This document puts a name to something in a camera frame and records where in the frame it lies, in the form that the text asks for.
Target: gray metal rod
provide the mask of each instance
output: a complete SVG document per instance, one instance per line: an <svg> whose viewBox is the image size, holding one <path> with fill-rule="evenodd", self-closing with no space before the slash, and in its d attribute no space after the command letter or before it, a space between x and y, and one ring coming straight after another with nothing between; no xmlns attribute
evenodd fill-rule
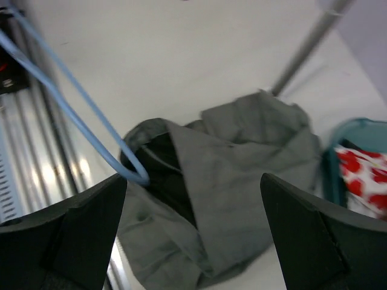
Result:
<svg viewBox="0 0 387 290"><path fill-rule="evenodd" d="M302 43L296 55L287 65L280 78L274 84L272 94L277 97L290 80L296 75L304 62L310 57L311 53L322 42L323 38L334 27L336 22L343 16L343 13L354 0L335 0L332 6L325 11L320 20L314 26L308 37Z"/></svg>

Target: blue loop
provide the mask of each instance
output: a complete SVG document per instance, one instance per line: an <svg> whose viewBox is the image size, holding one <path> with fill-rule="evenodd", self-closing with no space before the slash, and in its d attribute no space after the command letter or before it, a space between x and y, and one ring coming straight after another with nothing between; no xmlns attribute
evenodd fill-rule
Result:
<svg viewBox="0 0 387 290"><path fill-rule="evenodd" d="M149 184L149 175L146 172L145 168L141 165L139 160L135 157L130 148L126 143L121 139L121 136L115 131L110 122L106 119L102 111L97 107L93 102L89 94L82 88L80 83L72 75L69 69L65 66L63 61L54 53L54 51L48 46L48 44L40 37L39 33L28 23L28 21L20 14L17 8L9 4L9 9L14 15L14 17L21 23L21 25L36 39L36 41L42 46L42 48L53 58L55 63L63 71L63 73L68 77L71 83L75 88L80 92L83 99L89 104L94 113L99 117L101 122L107 128L109 133L112 135L114 140L120 146L122 152L128 157L128 160L132 162L134 168L138 173L128 170L123 166L117 159L115 159L106 147L99 141L99 139L91 132L89 127L82 121L82 119L76 114L72 107L64 99L63 95L60 93L56 85L46 76L40 68L34 65L22 51L7 37L7 35L0 31L0 45L8 51L8 53L18 61L27 71L29 71L35 78L42 82L47 89L52 93L57 104L62 108L64 113L69 116L70 120L78 127L78 129L83 133L86 139L93 145L93 147L98 151L99 154L106 160L106 162L116 170L120 175L125 177L129 181L134 181L141 185Z"/></svg>

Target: purple wall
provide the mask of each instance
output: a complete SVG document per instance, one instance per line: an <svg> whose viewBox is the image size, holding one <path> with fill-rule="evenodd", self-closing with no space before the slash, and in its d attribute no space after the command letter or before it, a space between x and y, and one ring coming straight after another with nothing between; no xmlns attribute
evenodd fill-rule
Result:
<svg viewBox="0 0 387 290"><path fill-rule="evenodd" d="M332 0L319 1L327 7ZM356 0L338 29L387 102L387 0Z"/></svg>

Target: gray cloth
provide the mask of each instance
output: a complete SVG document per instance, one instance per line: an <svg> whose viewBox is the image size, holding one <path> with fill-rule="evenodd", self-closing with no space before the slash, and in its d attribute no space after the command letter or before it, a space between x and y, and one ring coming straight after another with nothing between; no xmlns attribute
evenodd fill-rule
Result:
<svg viewBox="0 0 387 290"><path fill-rule="evenodd" d="M197 229L130 184L118 237L134 275L147 290L191 290L240 273L272 243L262 174L313 189L320 146L308 116L261 91L187 126L148 120L125 141L137 150L163 132L174 142Z"/></svg>

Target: white floor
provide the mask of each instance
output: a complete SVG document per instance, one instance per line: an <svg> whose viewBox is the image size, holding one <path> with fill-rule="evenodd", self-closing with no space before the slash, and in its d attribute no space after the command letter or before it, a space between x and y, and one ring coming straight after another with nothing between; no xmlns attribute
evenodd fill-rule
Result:
<svg viewBox="0 0 387 290"><path fill-rule="evenodd" d="M184 124L202 109L269 88L320 13L313 0L30 2L46 40L122 135L147 118ZM58 76L76 111L117 154L113 140ZM324 144L348 118L387 120L384 102L336 32L284 100L309 113ZM96 182L112 173L81 137L80 146L89 153ZM274 248L245 274L211 289L285 289Z"/></svg>

